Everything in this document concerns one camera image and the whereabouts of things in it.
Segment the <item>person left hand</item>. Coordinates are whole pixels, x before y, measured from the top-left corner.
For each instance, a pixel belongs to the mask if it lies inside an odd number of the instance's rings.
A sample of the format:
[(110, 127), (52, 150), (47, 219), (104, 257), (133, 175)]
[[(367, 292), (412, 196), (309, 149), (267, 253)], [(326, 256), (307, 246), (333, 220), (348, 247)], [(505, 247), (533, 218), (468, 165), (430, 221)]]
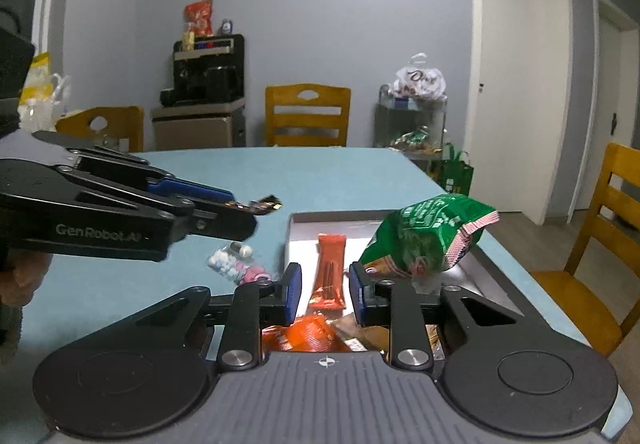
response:
[(11, 307), (23, 307), (42, 285), (52, 262), (52, 255), (27, 250), (11, 250), (10, 270), (1, 274), (1, 302)]

